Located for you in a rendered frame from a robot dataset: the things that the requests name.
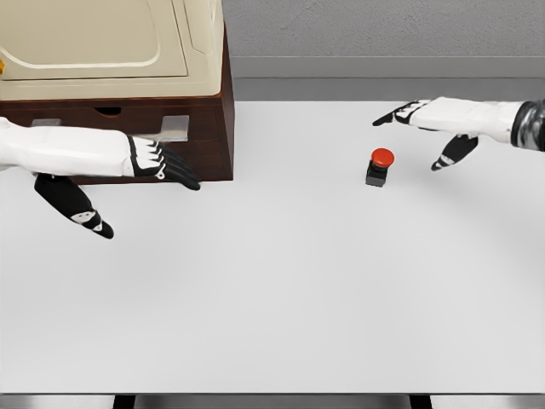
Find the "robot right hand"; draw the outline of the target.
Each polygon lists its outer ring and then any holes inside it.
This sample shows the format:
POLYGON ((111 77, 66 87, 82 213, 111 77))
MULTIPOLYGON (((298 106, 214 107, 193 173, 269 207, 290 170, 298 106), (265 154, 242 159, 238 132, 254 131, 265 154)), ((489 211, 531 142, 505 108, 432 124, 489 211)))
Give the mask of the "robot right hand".
POLYGON ((411 101, 379 117, 372 125, 399 123, 452 134, 452 139, 431 165, 432 171, 438 171, 461 162, 478 146, 478 126, 470 124, 470 113, 476 107, 475 102, 446 97, 411 101))

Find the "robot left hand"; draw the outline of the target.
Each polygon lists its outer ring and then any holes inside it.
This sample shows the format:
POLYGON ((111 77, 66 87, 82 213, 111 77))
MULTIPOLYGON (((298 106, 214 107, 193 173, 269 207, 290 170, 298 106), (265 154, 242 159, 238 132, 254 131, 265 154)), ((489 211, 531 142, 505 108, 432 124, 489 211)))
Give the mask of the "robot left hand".
POLYGON ((46 128, 37 145, 35 191, 66 219, 105 239, 112 227, 103 220, 74 176, 155 177, 200 189, 200 179, 184 159, 165 145, 116 130, 46 128))

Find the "brown cabinet drawer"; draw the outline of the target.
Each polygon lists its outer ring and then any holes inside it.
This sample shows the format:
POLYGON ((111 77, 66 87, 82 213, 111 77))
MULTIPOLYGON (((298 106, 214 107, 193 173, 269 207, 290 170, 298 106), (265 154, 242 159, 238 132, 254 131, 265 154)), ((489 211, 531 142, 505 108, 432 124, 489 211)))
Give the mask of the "brown cabinet drawer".
POLYGON ((163 118, 189 117, 189 141, 215 141, 218 139, 213 109, 203 111, 184 107, 121 107, 117 115, 104 115, 94 107, 58 109, 5 109, 0 116, 19 125, 30 126, 34 119, 58 118, 64 126, 88 127, 104 130, 121 130, 127 134, 158 134, 163 118))

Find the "cream cabinet top unit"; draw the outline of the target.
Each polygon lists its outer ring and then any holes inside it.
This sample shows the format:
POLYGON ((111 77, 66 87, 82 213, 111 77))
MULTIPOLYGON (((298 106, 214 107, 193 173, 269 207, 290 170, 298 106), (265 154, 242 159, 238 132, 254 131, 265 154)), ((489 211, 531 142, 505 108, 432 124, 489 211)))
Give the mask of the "cream cabinet top unit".
POLYGON ((221 0, 0 0, 0 101, 219 93, 221 0))

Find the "brown wooden drawer cabinet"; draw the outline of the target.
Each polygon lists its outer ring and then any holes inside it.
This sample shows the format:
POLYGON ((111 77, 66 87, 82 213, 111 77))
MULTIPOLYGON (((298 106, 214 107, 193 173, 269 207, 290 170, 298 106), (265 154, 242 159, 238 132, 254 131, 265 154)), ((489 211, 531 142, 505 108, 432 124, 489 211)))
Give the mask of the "brown wooden drawer cabinet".
POLYGON ((230 181, 234 171, 235 108, 228 41, 223 41, 221 90, 210 96, 134 97, 113 99, 61 99, 44 101, 0 101, 5 109, 58 109, 94 107, 104 115, 117 115, 121 107, 184 107, 195 111, 213 109, 218 139, 215 141, 168 141, 166 146, 180 154, 201 181, 230 181))

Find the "red button black switch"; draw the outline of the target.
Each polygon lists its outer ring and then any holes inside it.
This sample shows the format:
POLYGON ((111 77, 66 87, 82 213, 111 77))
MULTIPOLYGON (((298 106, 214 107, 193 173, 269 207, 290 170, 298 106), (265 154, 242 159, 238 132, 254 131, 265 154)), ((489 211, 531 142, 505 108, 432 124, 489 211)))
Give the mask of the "red button black switch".
POLYGON ((386 179, 388 168, 394 162, 393 152, 386 148, 375 149, 370 156, 365 183, 374 187, 383 187, 386 179))

